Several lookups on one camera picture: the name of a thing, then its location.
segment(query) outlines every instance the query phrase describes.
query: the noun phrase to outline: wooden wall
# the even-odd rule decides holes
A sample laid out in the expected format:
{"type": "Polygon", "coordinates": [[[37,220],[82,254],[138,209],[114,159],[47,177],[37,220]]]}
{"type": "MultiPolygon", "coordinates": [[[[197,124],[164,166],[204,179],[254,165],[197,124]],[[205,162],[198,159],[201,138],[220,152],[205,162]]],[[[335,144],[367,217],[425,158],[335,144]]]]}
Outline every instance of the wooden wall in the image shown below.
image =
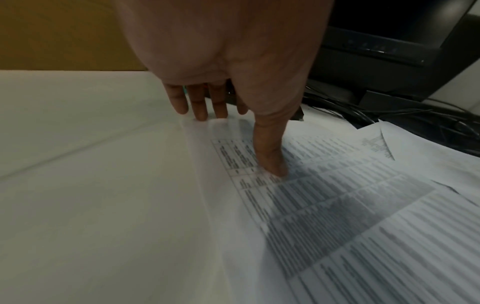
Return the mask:
{"type": "Polygon", "coordinates": [[[110,0],[0,0],[0,70],[144,70],[110,0]]]}

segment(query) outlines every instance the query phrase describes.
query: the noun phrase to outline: desk surface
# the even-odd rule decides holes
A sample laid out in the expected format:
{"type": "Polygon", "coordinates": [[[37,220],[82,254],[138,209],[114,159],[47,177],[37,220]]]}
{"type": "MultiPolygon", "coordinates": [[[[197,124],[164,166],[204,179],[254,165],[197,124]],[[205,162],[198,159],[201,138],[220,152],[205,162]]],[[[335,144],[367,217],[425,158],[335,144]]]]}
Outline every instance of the desk surface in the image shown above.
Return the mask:
{"type": "Polygon", "coordinates": [[[155,77],[3,71],[0,92],[0,302],[229,302],[180,119],[155,77]]]}

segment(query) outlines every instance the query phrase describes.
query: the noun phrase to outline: paper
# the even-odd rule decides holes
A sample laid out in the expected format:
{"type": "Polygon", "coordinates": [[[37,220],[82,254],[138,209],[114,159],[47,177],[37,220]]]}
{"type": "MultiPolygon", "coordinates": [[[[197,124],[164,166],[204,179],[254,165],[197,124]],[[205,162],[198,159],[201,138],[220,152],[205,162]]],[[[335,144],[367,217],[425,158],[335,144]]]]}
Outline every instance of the paper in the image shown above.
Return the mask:
{"type": "Polygon", "coordinates": [[[436,144],[388,122],[382,121],[380,126],[396,161],[457,191],[480,196],[480,158],[436,144]]]}
{"type": "Polygon", "coordinates": [[[382,135],[380,123],[374,123],[358,129],[345,136],[345,139],[348,140],[349,143],[362,146],[366,150],[381,155],[384,158],[391,160],[394,159],[387,143],[385,142],[384,136],[382,135]]]}
{"type": "Polygon", "coordinates": [[[247,121],[185,122],[234,304],[480,303],[480,208],[289,122],[279,179],[247,121]]]}

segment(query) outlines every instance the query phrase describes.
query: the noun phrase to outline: white wall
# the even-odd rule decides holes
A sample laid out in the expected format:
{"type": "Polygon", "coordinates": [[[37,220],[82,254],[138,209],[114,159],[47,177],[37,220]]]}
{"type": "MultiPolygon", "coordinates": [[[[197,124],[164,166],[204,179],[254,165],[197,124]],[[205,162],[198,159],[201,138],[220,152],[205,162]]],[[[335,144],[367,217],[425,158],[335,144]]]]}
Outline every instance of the white wall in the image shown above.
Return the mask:
{"type": "MultiPolygon", "coordinates": [[[[469,14],[480,16],[480,0],[477,0],[469,14]]],[[[458,74],[431,97],[453,103],[480,115],[480,60],[458,74]]],[[[435,102],[425,103],[439,105],[435,102]]]]}

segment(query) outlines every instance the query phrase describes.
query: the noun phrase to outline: computer monitor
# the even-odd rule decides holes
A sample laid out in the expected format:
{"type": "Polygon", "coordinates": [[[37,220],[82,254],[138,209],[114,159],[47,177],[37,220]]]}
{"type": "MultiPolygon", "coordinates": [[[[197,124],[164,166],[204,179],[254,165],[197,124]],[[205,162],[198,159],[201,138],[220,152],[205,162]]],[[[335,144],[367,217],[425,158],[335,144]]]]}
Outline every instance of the computer monitor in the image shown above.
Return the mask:
{"type": "MultiPolygon", "coordinates": [[[[410,95],[427,97],[476,59],[472,25],[459,29],[474,3],[336,0],[310,77],[357,92],[414,88],[410,95]]],[[[473,17],[468,21],[478,31],[480,19],[473,17]]]]}

